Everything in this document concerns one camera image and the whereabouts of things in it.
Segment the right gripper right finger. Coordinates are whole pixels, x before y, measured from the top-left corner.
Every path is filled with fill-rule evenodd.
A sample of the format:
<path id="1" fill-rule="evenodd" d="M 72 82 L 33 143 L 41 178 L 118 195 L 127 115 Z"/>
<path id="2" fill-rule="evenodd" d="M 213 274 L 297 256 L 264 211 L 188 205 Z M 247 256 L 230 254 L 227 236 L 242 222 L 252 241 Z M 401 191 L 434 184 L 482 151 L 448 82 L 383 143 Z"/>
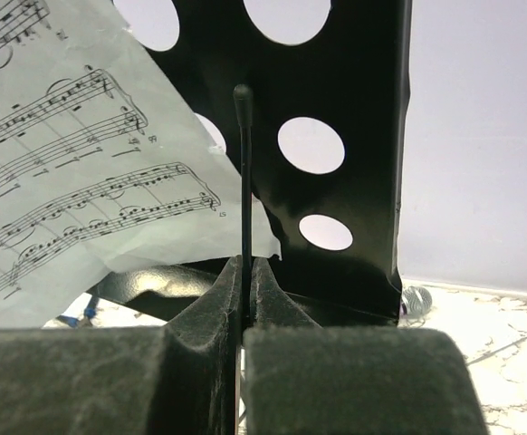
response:
<path id="1" fill-rule="evenodd" d="M 251 434 L 484 434 L 455 342 L 432 329 L 322 327 L 254 261 L 244 332 Z"/>

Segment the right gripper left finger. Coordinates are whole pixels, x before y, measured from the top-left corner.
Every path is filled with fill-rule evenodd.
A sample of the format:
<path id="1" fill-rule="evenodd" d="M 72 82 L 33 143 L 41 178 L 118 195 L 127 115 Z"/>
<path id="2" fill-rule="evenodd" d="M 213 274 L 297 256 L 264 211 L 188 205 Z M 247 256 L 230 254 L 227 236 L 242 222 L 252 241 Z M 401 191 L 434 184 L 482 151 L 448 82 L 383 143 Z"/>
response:
<path id="1" fill-rule="evenodd" d="M 0 330 L 0 434 L 234 434 L 241 260 L 158 327 Z"/>

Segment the sheet music page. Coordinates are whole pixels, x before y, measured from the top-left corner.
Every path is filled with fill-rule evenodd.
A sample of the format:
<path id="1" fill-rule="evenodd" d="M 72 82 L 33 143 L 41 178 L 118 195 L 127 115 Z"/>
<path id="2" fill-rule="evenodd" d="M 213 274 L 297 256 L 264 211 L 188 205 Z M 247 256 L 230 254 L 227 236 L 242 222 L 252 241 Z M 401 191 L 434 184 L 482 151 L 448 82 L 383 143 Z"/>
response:
<path id="1" fill-rule="evenodd" d="M 236 256 L 241 180 L 109 1 L 0 1 L 0 328 Z"/>

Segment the black perforated music stand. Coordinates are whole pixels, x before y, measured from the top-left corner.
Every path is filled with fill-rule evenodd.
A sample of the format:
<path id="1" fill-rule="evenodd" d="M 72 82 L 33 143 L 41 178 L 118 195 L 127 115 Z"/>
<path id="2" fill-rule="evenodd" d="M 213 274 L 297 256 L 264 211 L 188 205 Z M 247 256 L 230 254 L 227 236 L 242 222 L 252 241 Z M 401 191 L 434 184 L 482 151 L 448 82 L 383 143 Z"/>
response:
<path id="1" fill-rule="evenodd" d="M 119 1 L 131 34 L 239 160 L 232 97 L 254 93 L 254 194 L 284 292 L 323 325 L 398 323 L 412 4 Z"/>

